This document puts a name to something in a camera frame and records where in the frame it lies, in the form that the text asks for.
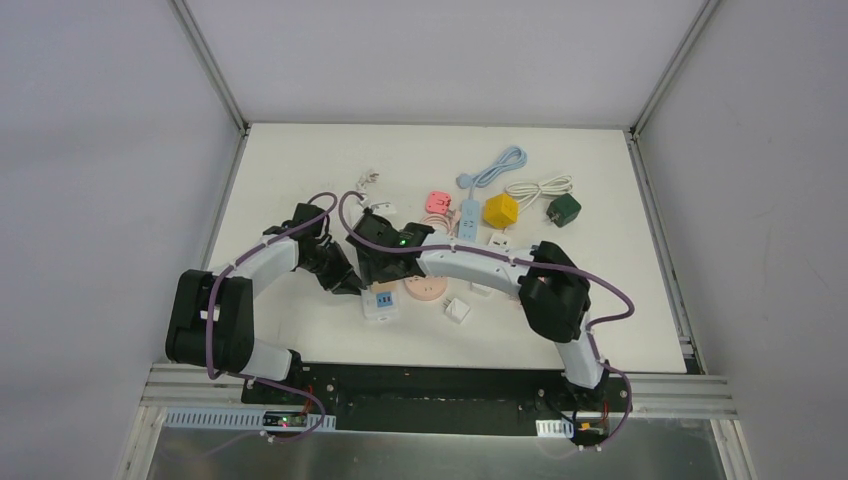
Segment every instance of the white wall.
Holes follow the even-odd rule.
[[[0,477],[110,478],[237,134],[165,1],[0,5]]]
[[[845,478],[848,3],[731,0],[643,135],[760,478]]]
[[[629,126],[702,1],[189,3],[251,121]]]

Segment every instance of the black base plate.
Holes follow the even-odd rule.
[[[298,377],[292,386],[312,386],[338,430],[533,436],[536,420],[560,418],[551,405],[575,409],[562,370],[311,363]],[[623,389],[621,379],[607,381],[611,412],[624,410]],[[303,397],[257,383],[242,390],[242,402],[302,405]]]

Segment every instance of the yellow cube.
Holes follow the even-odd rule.
[[[506,228],[518,221],[518,202],[502,193],[486,200],[483,220],[495,228]]]

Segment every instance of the metal frame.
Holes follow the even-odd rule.
[[[210,84],[241,133],[233,165],[215,212],[213,231],[204,247],[203,266],[206,267],[244,154],[249,135],[249,124],[227,86],[186,0],[168,1],[206,72]],[[705,26],[721,3],[722,0],[704,1],[674,56],[663,71],[639,118],[629,128],[629,131],[625,130],[624,132],[638,179],[645,213],[651,226],[654,247],[662,267],[667,295],[680,333],[681,348],[684,356],[693,356],[697,359],[703,372],[706,372],[706,365],[694,343],[689,316],[686,313],[666,242],[662,215],[639,151],[639,134],[644,130],[660,101],[668,92]],[[550,125],[522,126],[550,127]],[[629,377],[633,388],[633,417],[710,419],[727,478],[729,480],[757,479],[726,378],[712,375],[668,374],[630,374]],[[222,377],[216,382],[210,381],[202,368],[186,365],[154,364],[145,385],[117,477],[127,480],[147,477],[159,433],[170,407],[209,407],[228,410],[263,407],[242,404],[241,389],[242,382],[234,378]],[[286,408],[286,406],[279,405],[268,407]]]
[[[633,389],[634,418],[721,419],[739,418],[725,377],[712,375],[628,374]],[[206,369],[190,365],[157,363],[141,397],[142,407],[208,407],[232,409],[299,409],[301,405],[244,405],[244,382],[221,377],[212,382]]]
[[[159,432],[165,421],[166,407],[139,407],[135,415],[130,440],[124,447],[116,478],[145,480],[159,442]]]
[[[648,224],[651,228],[654,249],[657,252],[657,259],[660,263],[666,295],[671,305],[674,322],[677,325],[677,334],[680,336],[681,345],[684,347],[682,348],[684,355],[691,350],[692,355],[698,361],[698,366],[706,373],[707,367],[698,351],[694,335],[692,334],[692,326],[689,322],[689,315],[686,312],[683,293],[680,290],[680,284],[677,282],[677,274],[674,271],[674,263],[671,260],[671,253],[668,249],[662,214],[656,196],[654,195],[653,187],[651,186],[648,171],[645,169],[642,154],[639,151],[639,144],[634,140],[632,135],[625,135],[627,136],[627,148],[630,150],[630,159],[633,162],[633,171],[636,173],[636,179],[638,180],[639,193],[642,196],[642,205],[645,208],[645,216],[648,217]]]
[[[692,53],[692,48],[701,37],[701,34],[704,32],[704,29],[713,14],[716,12],[716,9],[718,9],[719,5],[721,5],[722,1],[723,0],[704,0],[703,5],[701,5],[701,9],[698,10],[698,13],[695,15],[692,23],[689,25],[689,29],[683,36],[683,40],[680,42],[680,45],[678,45],[677,50],[674,51],[674,55],[671,56],[671,60],[668,62],[668,65],[665,67],[665,70],[660,76],[657,86],[654,87],[654,91],[651,92],[651,96],[648,97],[648,101],[642,108],[642,112],[639,113],[639,118],[633,125],[631,131],[637,139],[642,133],[642,130],[645,129],[645,125],[647,125],[648,120],[651,119],[651,115],[653,115],[656,111],[660,100],[662,100],[666,92],[668,92],[669,87],[671,87],[672,82],[680,72],[680,68],[686,63],[686,60],[689,58],[689,54]]]
[[[728,480],[757,480],[751,461],[751,452],[742,433],[739,420],[713,420],[710,422],[716,438],[724,474]]]
[[[230,200],[230,193],[233,191],[233,183],[236,181],[241,159],[244,157],[244,149],[247,148],[247,139],[250,136],[250,127],[241,132],[238,145],[236,146],[233,163],[230,165],[230,172],[227,174],[227,181],[224,184],[221,198],[218,201],[218,206],[215,207],[215,221],[212,224],[212,232],[209,234],[209,240],[203,247],[201,256],[200,268],[209,268],[209,262],[212,259],[212,251],[215,249],[215,242],[218,240],[218,232],[221,231],[221,222],[224,221],[224,212],[227,210],[227,202]]]
[[[168,3],[171,5],[174,17],[180,22],[180,26],[188,39],[188,43],[191,45],[191,49],[197,56],[197,60],[200,62],[200,66],[203,67],[203,71],[209,77],[209,83],[212,84],[212,88],[218,94],[221,103],[224,104],[227,114],[236,124],[239,133],[244,135],[247,130],[247,120],[244,119],[244,115],[242,115],[241,109],[236,103],[233,92],[230,90],[227,81],[224,79],[224,75],[221,73],[218,62],[212,56],[209,44],[206,43],[200,27],[197,25],[197,20],[195,20],[194,15],[191,13],[191,8],[189,8],[186,0],[168,0]]]

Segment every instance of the white power cord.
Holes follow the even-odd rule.
[[[504,192],[521,206],[519,213],[529,207],[539,197],[559,197],[571,193],[574,184],[571,175],[559,175],[540,182],[513,182],[504,188]]]

